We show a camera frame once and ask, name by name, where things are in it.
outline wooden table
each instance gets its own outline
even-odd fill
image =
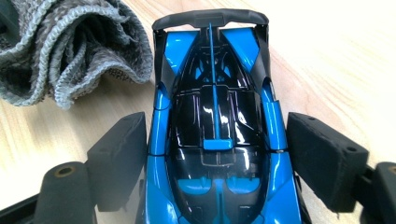
[[[369,164],[396,161],[396,7],[388,0],[124,1],[150,25],[181,11],[235,7],[270,19],[272,79],[284,118],[288,112],[321,119],[370,150]],[[29,107],[0,101],[0,209],[38,193],[41,178],[66,161],[85,161],[86,151],[121,117],[147,112],[153,84],[104,77],[91,94],[63,111],[47,99]],[[303,189],[315,223],[358,223],[358,212],[327,211]]]

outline blue stripe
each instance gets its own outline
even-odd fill
[[[212,85],[213,85],[213,109],[214,109],[214,124],[215,124],[215,138],[220,139],[220,126],[219,126],[219,104],[218,93],[216,89],[216,73],[215,73],[215,54],[213,52],[213,34],[212,23],[209,23],[209,38],[210,38],[210,60],[212,63]]]

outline blue toy car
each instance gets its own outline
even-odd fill
[[[254,27],[222,29],[228,22]],[[196,30],[166,32],[189,24]],[[152,25],[156,98],[147,223],[302,223],[270,79],[268,19],[191,11]]]

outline knitted cloth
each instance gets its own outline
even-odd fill
[[[0,95],[34,105],[50,95],[69,108],[102,74],[143,83],[152,54],[139,19],[120,0],[11,0],[21,40],[0,38]]]

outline black foam block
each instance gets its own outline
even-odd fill
[[[385,223],[396,221],[396,163],[381,162],[373,176],[375,196]]]
[[[128,202],[147,155],[143,112],[121,119],[88,151],[93,199],[99,211],[118,211]]]
[[[318,119],[289,113],[287,137],[293,169],[334,212],[352,212],[351,191],[365,171],[368,151]]]
[[[50,169],[44,176],[34,223],[96,223],[88,172],[73,161]]]

